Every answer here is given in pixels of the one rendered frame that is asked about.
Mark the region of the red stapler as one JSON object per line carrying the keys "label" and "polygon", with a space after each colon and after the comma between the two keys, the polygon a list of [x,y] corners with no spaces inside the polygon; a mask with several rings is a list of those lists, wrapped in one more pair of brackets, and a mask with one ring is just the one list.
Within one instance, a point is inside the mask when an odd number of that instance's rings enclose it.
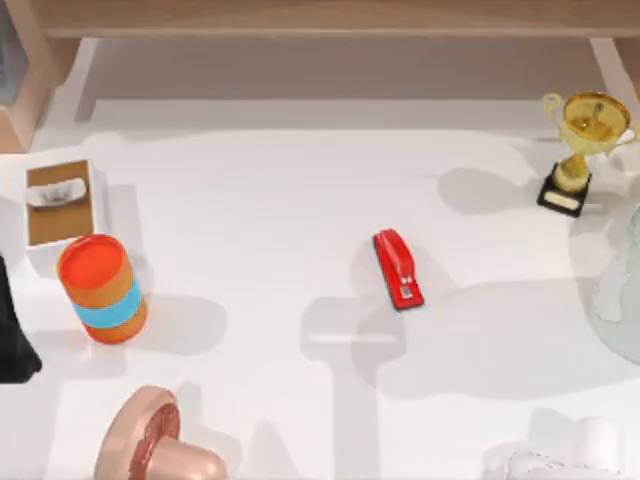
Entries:
{"label": "red stapler", "polygon": [[387,228],[373,236],[373,246],[391,303],[397,311],[424,305],[414,258],[399,233]]}

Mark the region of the wooden cupboard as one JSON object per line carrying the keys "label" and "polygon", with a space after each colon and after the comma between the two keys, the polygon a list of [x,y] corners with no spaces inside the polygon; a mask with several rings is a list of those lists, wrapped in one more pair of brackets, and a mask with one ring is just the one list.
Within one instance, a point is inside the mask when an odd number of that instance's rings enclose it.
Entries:
{"label": "wooden cupboard", "polygon": [[84,100],[520,100],[640,95],[640,0],[34,0],[96,44]]}

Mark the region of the pink mushroom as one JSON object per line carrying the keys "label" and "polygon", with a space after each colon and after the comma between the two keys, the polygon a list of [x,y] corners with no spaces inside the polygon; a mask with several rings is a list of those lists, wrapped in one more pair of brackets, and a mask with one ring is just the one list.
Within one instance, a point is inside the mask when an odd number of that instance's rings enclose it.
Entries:
{"label": "pink mushroom", "polygon": [[229,480],[214,451],[179,439],[175,395],[145,385],[122,405],[102,441],[94,480]]}

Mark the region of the white box with brown face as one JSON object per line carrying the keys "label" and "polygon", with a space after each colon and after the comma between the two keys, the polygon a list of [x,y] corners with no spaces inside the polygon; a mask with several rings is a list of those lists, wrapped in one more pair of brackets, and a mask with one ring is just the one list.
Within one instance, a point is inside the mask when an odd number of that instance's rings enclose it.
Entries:
{"label": "white box with brown face", "polygon": [[98,170],[86,159],[28,169],[26,249],[61,248],[79,237],[105,233],[103,186]]}

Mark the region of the gold trophy with black base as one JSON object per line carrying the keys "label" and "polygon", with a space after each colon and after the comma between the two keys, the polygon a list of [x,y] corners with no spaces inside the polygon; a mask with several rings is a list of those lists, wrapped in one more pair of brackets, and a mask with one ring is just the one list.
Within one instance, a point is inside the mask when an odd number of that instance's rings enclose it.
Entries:
{"label": "gold trophy with black base", "polygon": [[557,93],[542,98],[558,138],[571,155],[554,164],[545,178],[537,204],[573,218],[581,215],[591,182],[587,159],[640,141],[640,120],[616,98],[597,91],[578,92],[566,99]]}

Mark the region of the pale glass vase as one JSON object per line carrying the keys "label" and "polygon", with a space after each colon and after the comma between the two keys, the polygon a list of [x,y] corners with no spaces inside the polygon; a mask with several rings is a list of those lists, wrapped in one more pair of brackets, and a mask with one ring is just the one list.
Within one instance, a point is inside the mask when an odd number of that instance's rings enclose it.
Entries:
{"label": "pale glass vase", "polygon": [[624,236],[616,256],[595,283],[590,320],[604,345],[640,365],[640,164],[629,197]]}

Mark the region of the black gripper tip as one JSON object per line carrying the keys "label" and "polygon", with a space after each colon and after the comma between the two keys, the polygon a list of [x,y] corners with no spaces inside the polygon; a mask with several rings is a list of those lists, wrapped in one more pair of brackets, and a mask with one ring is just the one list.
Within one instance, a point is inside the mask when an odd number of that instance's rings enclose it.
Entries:
{"label": "black gripper tip", "polygon": [[42,369],[15,311],[4,257],[0,254],[0,384],[23,384]]}

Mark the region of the white crumpled object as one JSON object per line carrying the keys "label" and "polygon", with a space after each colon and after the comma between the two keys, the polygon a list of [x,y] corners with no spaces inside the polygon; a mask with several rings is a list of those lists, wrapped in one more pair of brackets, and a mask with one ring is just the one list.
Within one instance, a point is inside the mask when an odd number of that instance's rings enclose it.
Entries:
{"label": "white crumpled object", "polygon": [[491,448],[481,480],[640,480],[627,472],[621,428],[602,417],[535,412],[526,437]]}

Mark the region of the wooden side cabinet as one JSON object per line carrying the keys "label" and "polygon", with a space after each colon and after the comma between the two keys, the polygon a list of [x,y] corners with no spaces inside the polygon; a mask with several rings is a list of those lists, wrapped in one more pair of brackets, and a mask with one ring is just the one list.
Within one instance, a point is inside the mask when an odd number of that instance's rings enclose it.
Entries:
{"label": "wooden side cabinet", "polygon": [[75,47],[45,34],[36,0],[0,0],[0,154],[29,149]]}

